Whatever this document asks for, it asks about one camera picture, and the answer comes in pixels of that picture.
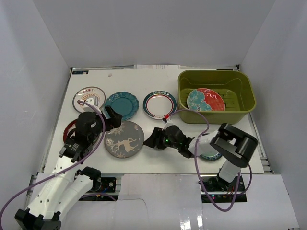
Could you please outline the teal scalloped plate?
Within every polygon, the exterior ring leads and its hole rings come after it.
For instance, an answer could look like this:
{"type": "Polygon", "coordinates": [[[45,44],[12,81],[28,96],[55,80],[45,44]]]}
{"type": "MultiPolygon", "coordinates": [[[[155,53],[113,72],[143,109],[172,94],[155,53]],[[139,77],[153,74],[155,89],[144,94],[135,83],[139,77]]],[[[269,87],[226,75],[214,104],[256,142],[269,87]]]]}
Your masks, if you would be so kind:
{"type": "Polygon", "coordinates": [[[139,101],[132,93],[116,92],[106,99],[105,106],[110,106],[117,114],[122,115],[122,121],[126,121],[136,115],[139,101]]]}

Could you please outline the grey deer plate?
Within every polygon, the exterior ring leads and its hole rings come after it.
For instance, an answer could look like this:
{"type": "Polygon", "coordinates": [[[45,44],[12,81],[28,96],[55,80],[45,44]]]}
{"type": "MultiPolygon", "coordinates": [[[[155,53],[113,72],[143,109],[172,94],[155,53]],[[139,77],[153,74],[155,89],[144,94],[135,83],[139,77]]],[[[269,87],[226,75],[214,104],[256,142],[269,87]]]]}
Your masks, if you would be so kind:
{"type": "Polygon", "coordinates": [[[123,121],[118,128],[105,134],[105,148],[116,158],[130,158],[143,147],[144,132],[142,128],[131,121],[123,121]]]}

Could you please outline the orange sunburst white plate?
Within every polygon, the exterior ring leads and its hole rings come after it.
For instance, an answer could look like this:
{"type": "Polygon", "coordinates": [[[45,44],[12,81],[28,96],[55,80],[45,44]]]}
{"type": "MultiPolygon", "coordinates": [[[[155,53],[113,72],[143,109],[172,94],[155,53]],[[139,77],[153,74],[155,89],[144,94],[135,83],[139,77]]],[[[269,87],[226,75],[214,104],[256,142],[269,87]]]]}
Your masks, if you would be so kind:
{"type": "Polygon", "coordinates": [[[82,113],[85,110],[86,105],[82,103],[78,103],[78,101],[84,101],[92,106],[94,106],[96,109],[101,110],[104,106],[104,103],[106,101],[106,95],[105,92],[98,88],[98,87],[85,87],[81,90],[79,90],[72,100],[73,108],[79,112],[82,113]]]}

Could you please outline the white plate teal red rim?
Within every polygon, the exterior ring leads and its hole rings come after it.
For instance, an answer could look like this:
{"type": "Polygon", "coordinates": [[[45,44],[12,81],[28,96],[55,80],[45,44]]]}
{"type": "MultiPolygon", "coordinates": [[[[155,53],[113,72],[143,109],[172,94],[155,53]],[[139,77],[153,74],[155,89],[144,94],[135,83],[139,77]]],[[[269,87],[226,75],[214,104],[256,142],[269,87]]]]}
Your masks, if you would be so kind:
{"type": "Polygon", "coordinates": [[[154,91],[146,95],[142,107],[150,118],[159,120],[177,110],[177,101],[167,91],[154,91]]]}

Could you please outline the dark red round plate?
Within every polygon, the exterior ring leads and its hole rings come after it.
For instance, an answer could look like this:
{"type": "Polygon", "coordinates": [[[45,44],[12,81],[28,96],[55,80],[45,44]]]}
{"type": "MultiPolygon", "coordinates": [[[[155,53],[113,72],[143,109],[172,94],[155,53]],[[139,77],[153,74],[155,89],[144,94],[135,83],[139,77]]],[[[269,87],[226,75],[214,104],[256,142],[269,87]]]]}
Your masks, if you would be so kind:
{"type": "Polygon", "coordinates": [[[93,118],[78,118],[69,123],[63,133],[64,144],[74,150],[93,145],[102,132],[101,121],[93,118]]]}

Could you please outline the small teal patterned plate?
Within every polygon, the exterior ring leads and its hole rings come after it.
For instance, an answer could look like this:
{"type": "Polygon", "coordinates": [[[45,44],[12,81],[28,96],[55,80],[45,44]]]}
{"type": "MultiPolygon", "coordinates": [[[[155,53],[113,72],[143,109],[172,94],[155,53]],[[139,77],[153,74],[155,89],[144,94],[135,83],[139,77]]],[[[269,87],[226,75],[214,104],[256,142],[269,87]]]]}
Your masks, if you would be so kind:
{"type": "Polygon", "coordinates": [[[200,157],[206,161],[217,161],[222,158],[222,155],[217,151],[210,151],[205,154],[201,154],[200,157]]]}

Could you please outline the red and teal floral plate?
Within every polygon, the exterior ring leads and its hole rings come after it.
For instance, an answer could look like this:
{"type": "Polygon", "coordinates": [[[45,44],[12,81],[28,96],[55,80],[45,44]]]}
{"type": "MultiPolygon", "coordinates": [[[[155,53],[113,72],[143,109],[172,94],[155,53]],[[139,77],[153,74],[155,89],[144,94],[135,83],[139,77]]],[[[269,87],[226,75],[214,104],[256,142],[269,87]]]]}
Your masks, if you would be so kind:
{"type": "Polygon", "coordinates": [[[224,111],[225,103],[215,91],[207,88],[192,90],[187,97],[188,109],[198,112],[224,111]]]}

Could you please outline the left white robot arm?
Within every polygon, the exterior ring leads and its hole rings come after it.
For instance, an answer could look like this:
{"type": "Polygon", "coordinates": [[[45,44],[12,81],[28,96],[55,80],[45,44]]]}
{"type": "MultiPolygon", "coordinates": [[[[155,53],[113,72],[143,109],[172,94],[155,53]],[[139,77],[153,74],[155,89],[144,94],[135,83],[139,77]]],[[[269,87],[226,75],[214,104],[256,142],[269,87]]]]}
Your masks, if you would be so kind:
{"type": "Polygon", "coordinates": [[[101,172],[91,167],[80,169],[84,160],[99,146],[104,132],[118,128],[122,115],[110,106],[108,118],[94,109],[79,114],[75,128],[66,137],[59,158],[43,188],[26,209],[19,209],[15,220],[23,230],[59,230],[62,219],[88,191],[101,187],[101,172]]]}

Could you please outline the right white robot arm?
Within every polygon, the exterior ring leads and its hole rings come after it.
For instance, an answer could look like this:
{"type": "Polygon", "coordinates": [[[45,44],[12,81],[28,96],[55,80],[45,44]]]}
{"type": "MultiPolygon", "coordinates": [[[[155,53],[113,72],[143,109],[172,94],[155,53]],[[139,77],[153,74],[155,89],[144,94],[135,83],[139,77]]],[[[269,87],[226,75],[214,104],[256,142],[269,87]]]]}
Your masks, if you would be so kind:
{"type": "Polygon", "coordinates": [[[223,156],[226,161],[213,180],[222,191],[228,191],[234,185],[234,179],[242,168],[248,167],[249,161],[258,145],[252,135],[223,123],[214,132],[200,138],[188,137],[176,125],[154,128],[144,143],[152,149],[177,149],[185,158],[208,156],[212,151],[223,156]]]}

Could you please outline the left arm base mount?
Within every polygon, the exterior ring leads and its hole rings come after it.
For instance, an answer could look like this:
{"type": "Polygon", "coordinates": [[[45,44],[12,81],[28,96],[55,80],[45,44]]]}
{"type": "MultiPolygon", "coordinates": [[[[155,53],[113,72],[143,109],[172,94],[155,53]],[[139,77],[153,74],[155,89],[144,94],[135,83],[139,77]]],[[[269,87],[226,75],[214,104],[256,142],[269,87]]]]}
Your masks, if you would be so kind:
{"type": "Polygon", "coordinates": [[[116,177],[101,177],[93,182],[91,190],[80,201],[116,201],[116,177]]]}

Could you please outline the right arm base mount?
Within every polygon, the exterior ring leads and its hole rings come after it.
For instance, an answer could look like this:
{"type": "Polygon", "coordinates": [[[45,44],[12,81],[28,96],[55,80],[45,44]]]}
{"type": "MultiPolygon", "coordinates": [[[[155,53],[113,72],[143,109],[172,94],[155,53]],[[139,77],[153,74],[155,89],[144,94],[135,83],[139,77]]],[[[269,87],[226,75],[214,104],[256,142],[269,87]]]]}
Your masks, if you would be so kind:
{"type": "MultiPolygon", "coordinates": [[[[237,177],[227,185],[226,187],[221,187],[215,177],[204,176],[202,177],[203,184],[205,185],[208,194],[215,203],[231,203],[235,193],[235,186],[237,182],[237,177]]],[[[240,195],[246,189],[242,176],[240,176],[238,190],[235,202],[245,203],[247,202],[246,194],[240,195]]]]}

